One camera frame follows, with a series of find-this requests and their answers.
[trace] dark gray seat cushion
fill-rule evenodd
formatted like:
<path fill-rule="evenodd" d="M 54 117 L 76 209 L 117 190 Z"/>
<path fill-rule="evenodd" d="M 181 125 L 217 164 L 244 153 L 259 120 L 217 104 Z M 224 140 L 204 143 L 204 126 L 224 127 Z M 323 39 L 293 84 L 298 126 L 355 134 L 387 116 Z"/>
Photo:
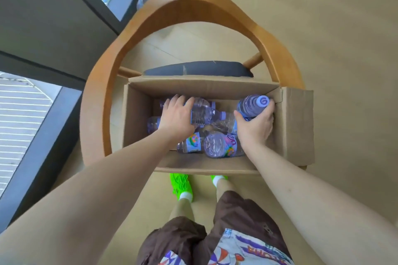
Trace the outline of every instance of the dark gray seat cushion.
<path fill-rule="evenodd" d="M 147 76 L 205 75 L 224 77 L 253 77 L 250 70 L 239 62 L 195 61 L 147 69 Z"/>

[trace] curved wooden backrest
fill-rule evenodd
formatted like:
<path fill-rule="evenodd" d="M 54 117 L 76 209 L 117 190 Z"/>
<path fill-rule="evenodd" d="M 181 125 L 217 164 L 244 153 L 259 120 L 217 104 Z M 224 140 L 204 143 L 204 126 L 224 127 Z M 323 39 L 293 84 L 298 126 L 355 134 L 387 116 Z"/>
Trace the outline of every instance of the curved wooden backrest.
<path fill-rule="evenodd" d="M 100 57 L 87 79 L 80 111 L 80 140 L 86 165 L 112 153 L 109 134 L 112 88 L 126 53 L 155 31 L 197 21 L 216 23 L 245 35 L 261 56 L 256 55 L 248 61 L 247 68 L 251 69 L 264 59 L 272 81 L 304 89 L 300 71 L 286 47 L 231 0 L 148 0 Z M 129 76 L 132 74 L 141 75 L 130 71 Z"/>

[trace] brown shorts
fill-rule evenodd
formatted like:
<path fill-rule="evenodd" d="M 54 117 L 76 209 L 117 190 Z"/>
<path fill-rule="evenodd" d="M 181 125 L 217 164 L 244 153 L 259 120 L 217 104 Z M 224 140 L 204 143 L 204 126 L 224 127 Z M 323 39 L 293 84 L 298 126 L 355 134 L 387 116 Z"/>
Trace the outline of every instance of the brown shorts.
<path fill-rule="evenodd" d="M 275 221 L 251 199 L 233 191 L 217 202 L 214 227 L 209 234 L 203 225 L 177 217 L 154 230 L 142 244 L 137 265 L 158 264 L 167 252 L 176 253 L 186 265 L 208 264 L 226 228 L 255 237 L 278 248 L 291 258 Z"/>

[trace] plastic water bottle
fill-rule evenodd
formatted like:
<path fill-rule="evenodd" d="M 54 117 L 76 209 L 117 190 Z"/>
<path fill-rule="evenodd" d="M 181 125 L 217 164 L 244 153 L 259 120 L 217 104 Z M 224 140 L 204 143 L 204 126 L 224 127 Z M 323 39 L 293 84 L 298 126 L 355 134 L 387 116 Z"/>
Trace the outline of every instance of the plastic water bottle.
<path fill-rule="evenodd" d="M 192 153 L 203 152 L 203 144 L 205 137 L 209 134 L 208 131 L 200 129 L 193 133 L 186 140 L 177 144 L 177 152 L 179 153 Z"/>
<path fill-rule="evenodd" d="M 160 108 L 161 109 L 163 109 L 164 102 L 166 102 L 166 100 L 161 100 L 160 101 Z M 206 101 L 205 99 L 202 99 L 202 98 L 195 98 L 195 102 L 193 104 L 198 106 L 198 107 L 207 106 L 207 107 L 212 107 L 213 109 L 216 109 L 216 102 L 208 102 L 208 101 Z"/>
<path fill-rule="evenodd" d="M 148 123 L 147 123 L 147 131 L 148 134 L 152 134 L 159 128 L 160 124 L 160 116 L 153 116 L 148 118 Z"/>
<path fill-rule="evenodd" d="M 196 127 L 210 125 L 218 120 L 224 120 L 225 111 L 218 111 L 207 106 L 193 105 L 191 112 L 191 124 Z"/>
<path fill-rule="evenodd" d="M 210 131 L 205 137 L 203 150 L 210 158 L 245 155 L 236 135 Z"/>
<path fill-rule="evenodd" d="M 252 117 L 244 117 L 247 122 L 250 122 Z M 216 121 L 211 124 L 216 131 L 220 131 L 222 133 L 230 133 L 232 135 L 238 134 L 238 124 L 236 123 L 235 116 L 233 113 L 226 113 L 225 120 Z"/>
<path fill-rule="evenodd" d="M 269 105 L 269 98 L 267 96 L 260 96 L 252 94 L 239 101 L 236 110 L 239 111 L 243 117 L 256 117 Z"/>

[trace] bottle cap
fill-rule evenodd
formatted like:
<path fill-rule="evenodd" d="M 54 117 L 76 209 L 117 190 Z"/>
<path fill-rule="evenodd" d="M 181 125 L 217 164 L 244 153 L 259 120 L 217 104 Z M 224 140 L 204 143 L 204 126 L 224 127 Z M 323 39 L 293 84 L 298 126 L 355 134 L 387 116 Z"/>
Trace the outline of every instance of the bottle cap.
<path fill-rule="evenodd" d="M 256 104 L 259 107 L 267 107 L 269 104 L 269 98 L 267 96 L 259 96 L 257 97 Z"/>

